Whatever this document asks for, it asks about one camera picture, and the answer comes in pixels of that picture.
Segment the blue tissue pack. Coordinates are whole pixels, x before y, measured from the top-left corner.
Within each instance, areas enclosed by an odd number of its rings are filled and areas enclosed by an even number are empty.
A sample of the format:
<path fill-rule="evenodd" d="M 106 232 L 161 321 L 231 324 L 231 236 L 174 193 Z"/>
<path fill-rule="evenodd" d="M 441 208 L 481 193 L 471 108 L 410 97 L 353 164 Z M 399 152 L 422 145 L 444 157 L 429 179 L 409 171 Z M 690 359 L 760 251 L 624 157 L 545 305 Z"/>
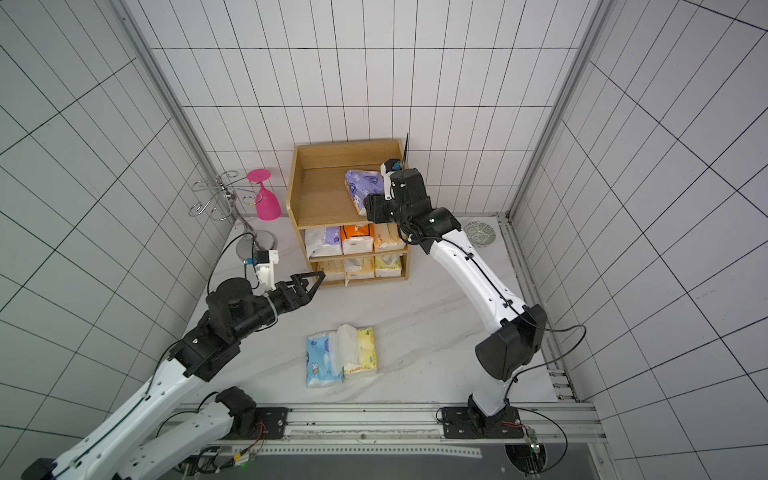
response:
<path fill-rule="evenodd" d="M 334 366 L 333 332 L 324 332 L 306 339 L 306 386 L 329 387 L 343 382 L 343 371 Z"/>

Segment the yellow floral tissue pack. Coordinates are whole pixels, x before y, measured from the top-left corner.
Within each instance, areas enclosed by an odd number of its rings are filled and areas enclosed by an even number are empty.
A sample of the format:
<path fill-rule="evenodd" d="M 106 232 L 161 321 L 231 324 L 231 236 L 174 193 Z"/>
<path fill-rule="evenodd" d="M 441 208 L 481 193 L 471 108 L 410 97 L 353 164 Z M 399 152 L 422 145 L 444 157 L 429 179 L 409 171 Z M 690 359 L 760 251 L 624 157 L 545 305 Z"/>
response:
<path fill-rule="evenodd" d="M 378 371 L 375 332 L 372 327 L 340 326 L 333 335 L 331 358 L 334 372 L 344 378 L 370 376 Z"/>

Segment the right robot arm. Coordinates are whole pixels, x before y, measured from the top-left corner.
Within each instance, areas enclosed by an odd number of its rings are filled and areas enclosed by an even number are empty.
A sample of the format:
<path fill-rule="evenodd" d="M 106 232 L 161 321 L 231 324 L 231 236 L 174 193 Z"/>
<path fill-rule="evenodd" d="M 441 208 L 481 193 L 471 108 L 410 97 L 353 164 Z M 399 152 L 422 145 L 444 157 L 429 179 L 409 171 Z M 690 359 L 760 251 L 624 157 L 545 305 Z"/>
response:
<path fill-rule="evenodd" d="M 421 173 L 390 159 L 380 167 L 383 191 L 364 199 L 371 223 L 393 223 L 407 244 L 420 247 L 459 285 L 478 312 L 489 336 L 475 347 L 482 367 L 468 410 L 478 422 L 501 415 L 516 372 L 539 352 L 547 316 L 506 287 L 481 258 L 456 219 L 434 207 Z"/>

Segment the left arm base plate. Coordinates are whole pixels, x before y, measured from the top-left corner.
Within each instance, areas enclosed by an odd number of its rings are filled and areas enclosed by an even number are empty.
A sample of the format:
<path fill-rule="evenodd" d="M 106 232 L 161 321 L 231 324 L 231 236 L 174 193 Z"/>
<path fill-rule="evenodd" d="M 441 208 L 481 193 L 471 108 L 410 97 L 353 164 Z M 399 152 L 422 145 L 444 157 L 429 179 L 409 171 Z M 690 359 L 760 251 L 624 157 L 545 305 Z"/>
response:
<path fill-rule="evenodd" d="M 289 409 L 285 407 L 249 408 L 234 416 L 226 440 L 280 440 L 284 436 Z"/>

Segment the pale orange tissue pack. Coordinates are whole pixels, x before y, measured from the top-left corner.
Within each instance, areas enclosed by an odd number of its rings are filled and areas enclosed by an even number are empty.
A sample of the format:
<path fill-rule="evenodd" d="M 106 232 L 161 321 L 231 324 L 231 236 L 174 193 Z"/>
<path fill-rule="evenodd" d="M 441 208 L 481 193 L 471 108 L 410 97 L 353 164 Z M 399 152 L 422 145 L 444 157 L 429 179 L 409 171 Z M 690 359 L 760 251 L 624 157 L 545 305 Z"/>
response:
<path fill-rule="evenodd" d="M 394 223 L 373 224 L 372 234 L 375 252 L 396 251 L 406 247 L 406 243 L 400 238 L 397 225 Z"/>

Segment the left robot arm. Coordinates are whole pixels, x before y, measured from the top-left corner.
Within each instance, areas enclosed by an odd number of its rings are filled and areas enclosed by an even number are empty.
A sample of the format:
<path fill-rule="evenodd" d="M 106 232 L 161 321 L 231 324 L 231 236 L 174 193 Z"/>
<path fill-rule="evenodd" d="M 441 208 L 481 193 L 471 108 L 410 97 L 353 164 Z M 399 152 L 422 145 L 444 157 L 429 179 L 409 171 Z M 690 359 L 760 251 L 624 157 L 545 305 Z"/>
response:
<path fill-rule="evenodd" d="M 206 297 L 197 326 L 162 354 L 150 380 L 107 420 L 56 458 L 39 458 L 25 479 L 156 479 L 229 435 L 263 435 L 257 403 L 229 387 L 182 424 L 166 420 L 189 395 L 216 377 L 249 335 L 276 325 L 279 316 L 308 305 L 322 272 L 294 274 L 261 295 L 245 278 L 230 278 Z"/>

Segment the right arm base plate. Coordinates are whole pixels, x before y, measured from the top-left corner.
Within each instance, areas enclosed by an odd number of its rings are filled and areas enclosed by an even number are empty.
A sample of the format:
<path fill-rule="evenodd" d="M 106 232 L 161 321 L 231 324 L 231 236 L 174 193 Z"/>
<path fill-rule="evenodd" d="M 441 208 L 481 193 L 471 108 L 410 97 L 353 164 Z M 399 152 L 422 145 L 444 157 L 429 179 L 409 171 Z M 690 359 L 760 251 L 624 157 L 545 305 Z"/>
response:
<path fill-rule="evenodd" d="M 436 413 L 436 420 L 442 426 L 446 439 L 516 440 L 526 435 L 518 410 L 509 406 L 491 417 L 486 417 L 474 407 L 442 407 Z"/>

